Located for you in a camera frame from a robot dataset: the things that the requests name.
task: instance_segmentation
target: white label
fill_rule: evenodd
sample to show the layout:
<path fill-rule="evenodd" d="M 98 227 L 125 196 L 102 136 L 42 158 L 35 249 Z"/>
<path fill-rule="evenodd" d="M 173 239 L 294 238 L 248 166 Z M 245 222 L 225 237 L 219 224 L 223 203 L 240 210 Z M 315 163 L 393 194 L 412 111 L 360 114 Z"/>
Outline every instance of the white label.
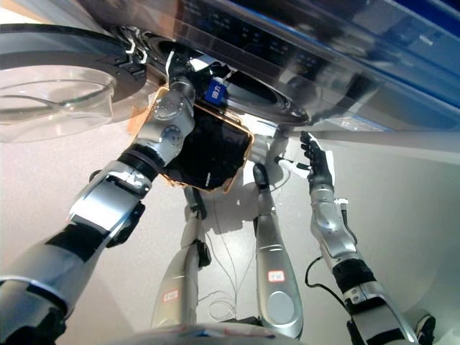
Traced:
<path fill-rule="evenodd" d="M 163 303 L 170 302 L 171 300 L 176 300 L 177 298 L 179 298 L 178 289 L 168 291 L 163 295 Z"/>
<path fill-rule="evenodd" d="M 283 271 L 269 271 L 268 281 L 269 282 L 284 282 L 285 273 Z"/>

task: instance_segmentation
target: washing machine door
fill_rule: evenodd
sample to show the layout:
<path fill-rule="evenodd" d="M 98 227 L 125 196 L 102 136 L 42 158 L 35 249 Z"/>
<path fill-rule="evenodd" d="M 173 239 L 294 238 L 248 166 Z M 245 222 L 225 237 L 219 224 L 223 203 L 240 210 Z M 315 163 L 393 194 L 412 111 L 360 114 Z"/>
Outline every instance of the washing machine door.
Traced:
<path fill-rule="evenodd" d="M 113 102 L 146 82 L 145 65 L 104 34 L 0 25 L 0 141 L 27 142 L 112 121 Z"/>

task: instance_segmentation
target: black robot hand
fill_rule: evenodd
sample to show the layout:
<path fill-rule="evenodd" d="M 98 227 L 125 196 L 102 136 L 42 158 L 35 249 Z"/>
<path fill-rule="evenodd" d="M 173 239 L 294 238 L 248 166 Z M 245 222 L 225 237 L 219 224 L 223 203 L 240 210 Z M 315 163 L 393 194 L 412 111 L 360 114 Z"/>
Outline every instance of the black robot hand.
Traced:
<path fill-rule="evenodd" d="M 324 151 L 318 140 L 308 132 L 300 134 L 304 155 L 310 160 L 310 192 L 319 185 L 328 185 L 334 188 L 334 159 L 331 151 Z"/>

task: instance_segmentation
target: sticker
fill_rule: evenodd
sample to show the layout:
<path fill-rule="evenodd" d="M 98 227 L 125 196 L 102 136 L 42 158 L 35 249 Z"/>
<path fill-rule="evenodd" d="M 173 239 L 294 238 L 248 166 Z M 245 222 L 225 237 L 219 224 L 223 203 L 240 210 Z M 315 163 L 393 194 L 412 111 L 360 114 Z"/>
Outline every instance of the sticker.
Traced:
<path fill-rule="evenodd" d="M 206 95 L 204 96 L 204 99 L 207 100 L 209 103 L 220 106 L 226 89 L 227 88 L 224 85 L 220 84 L 217 80 L 211 80 L 211 82 L 209 83 L 208 90 L 206 91 Z"/>
<path fill-rule="evenodd" d="M 283 271 L 268 271 L 269 282 L 284 282 L 285 273 Z"/>
<path fill-rule="evenodd" d="M 171 291 L 167 291 L 164 295 L 163 295 L 163 303 L 166 303 L 166 302 L 170 302 L 171 300 L 177 300 L 179 298 L 179 290 L 178 289 L 174 289 L 174 290 L 171 290 Z"/>

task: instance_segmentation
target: black cable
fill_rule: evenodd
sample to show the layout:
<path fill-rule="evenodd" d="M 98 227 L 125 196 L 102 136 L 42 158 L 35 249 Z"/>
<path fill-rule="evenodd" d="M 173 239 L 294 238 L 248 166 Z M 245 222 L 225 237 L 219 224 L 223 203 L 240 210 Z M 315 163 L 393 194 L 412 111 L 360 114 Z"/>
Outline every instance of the black cable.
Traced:
<path fill-rule="evenodd" d="M 353 237 L 354 245 L 358 244 L 358 238 L 354 234 L 354 232 L 348 227 L 348 216 L 346 215 L 346 210 L 342 209 L 342 219 L 344 220 L 345 229 L 350 233 L 351 237 Z"/>
<path fill-rule="evenodd" d="M 315 263 L 317 263 L 319 260 L 323 259 L 323 257 L 317 257 L 316 259 L 314 259 L 307 267 L 307 272 L 305 273 L 305 284 L 309 287 L 309 288 L 321 288 L 325 291 L 327 291 L 328 293 L 330 293 L 332 295 L 332 297 L 334 297 L 337 302 L 340 303 L 340 305 L 342 307 L 344 307 L 345 311 L 348 313 L 348 310 L 346 309 L 345 307 L 345 304 L 343 302 L 343 300 L 340 299 L 340 297 L 338 295 L 335 294 L 334 291 L 332 291 L 330 288 L 328 288 L 327 286 L 323 285 L 323 284 L 320 284 L 320 283 L 316 283 L 316 284 L 310 284 L 308 282 L 308 273 L 310 272 L 310 269 L 313 267 L 313 265 Z"/>

